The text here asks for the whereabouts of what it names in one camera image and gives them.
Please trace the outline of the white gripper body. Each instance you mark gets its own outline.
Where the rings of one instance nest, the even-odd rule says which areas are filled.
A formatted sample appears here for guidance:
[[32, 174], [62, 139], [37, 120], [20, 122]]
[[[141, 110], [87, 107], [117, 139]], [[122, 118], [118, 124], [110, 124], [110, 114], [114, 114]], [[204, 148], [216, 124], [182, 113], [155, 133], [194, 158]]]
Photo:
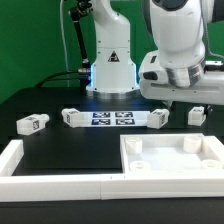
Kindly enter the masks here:
[[195, 85], [178, 88], [168, 83], [157, 51], [144, 57], [139, 69], [139, 87], [147, 99], [224, 105], [224, 71], [206, 71]]

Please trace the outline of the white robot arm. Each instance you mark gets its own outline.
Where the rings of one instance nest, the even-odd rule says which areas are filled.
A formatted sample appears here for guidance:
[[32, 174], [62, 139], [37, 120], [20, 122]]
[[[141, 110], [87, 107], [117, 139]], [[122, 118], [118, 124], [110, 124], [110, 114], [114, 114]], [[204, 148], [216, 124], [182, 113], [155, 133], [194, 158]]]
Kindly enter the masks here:
[[140, 0], [139, 9], [156, 46], [139, 65], [132, 47], [140, 31], [111, 0], [77, 0], [70, 10], [76, 29], [81, 18], [93, 17], [94, 62], [77, 34], [87, 94], [110, 98], [138, 91], [152, 100], [224, 105], [224, 55], [211, 51], [208, 34], [210, 23], [224, 21], [224, 0]]

